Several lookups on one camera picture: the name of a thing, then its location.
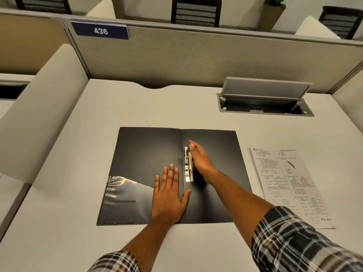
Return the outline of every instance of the person's left hand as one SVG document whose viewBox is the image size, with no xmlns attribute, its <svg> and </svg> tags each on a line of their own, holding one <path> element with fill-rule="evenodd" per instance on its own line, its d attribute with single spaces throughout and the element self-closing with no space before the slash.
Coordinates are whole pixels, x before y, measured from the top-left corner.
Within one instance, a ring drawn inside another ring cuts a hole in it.
<svg viewBox="0 0 363 272">
<path fill-rule="evenodd" d="M 179 170 L 170 164 L 169 172 L 164 167 L 163 176 L 155 178 L 154 195 L 152 197 L 152 219 L 163 218 L 170 226 L 179 221 L 189 201 L 190 189 L 179 198 Z"/>
</svg>

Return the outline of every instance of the gray flip-up lid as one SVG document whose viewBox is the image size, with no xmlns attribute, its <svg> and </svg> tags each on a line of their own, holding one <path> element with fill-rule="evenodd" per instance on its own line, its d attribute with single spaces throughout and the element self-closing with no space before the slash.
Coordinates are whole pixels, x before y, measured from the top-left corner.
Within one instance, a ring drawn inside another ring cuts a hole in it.
<svg viewBox="0 0 363 272">
<path fill-rule="evenodd" d="M 227 77 L 221 96 L 300 100 L 313 83 Z"/>
</svg>

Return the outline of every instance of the hand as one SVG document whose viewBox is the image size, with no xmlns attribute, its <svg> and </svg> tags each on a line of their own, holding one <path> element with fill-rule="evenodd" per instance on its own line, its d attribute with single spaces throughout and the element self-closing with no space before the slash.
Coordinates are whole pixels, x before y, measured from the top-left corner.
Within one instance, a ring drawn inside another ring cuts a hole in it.
<svg viewBox="0 0 363 272">
<path fill-rule="evenodd" d="M 192 154 L 195 167 L 204 177 L 207 183 L 211 184 L 213 174 L 218 170 L 213 166 L 206 151 L 198 143 L 189 140 L 189 151 Z"/>
<path fill-rule="evenodd" d="M 154 195 L 152 196 L 152 219 L 162 218 L 172 226 L 182 217 L 189 201 L 190 189 L 179 198 L 179 170 L 170 164 L 169 172 L 164 167 L 163 176 L 155 178 Z"/>
</svg>

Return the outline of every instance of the blue sign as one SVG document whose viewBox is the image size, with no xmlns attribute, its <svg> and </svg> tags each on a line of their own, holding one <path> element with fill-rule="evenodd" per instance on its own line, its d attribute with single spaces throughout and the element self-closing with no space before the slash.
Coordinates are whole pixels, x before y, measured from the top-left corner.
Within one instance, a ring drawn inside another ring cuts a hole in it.
<svg viewBox="0 0 363 272">
<path fill-rule="evenodd" d="M 71 21 L 75 33 L 79 36 L 92 36 L 129 40 L 127 26 L 99 21 Z"/>
</svg>

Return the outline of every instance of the black folder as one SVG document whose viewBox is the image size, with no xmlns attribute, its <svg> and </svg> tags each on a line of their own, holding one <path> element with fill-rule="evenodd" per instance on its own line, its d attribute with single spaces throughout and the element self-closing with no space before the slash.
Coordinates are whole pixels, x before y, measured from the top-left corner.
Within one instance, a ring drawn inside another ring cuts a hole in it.
<svg viewBox="0 0 363 272">
<path fill-rule="evenodd" d="M 251 192 L 235 131 L 122 127 L 102 199 L 97 225 L 146 224 L 156 175 L 173 163 L 179 168 L 179 196 L 191 189 L 187 209 L 179 223 L 232 222 L 214 188 L 193 171 L 185 181 L 184 148 L 199 143 L 213 165 Z"/>
</svg>

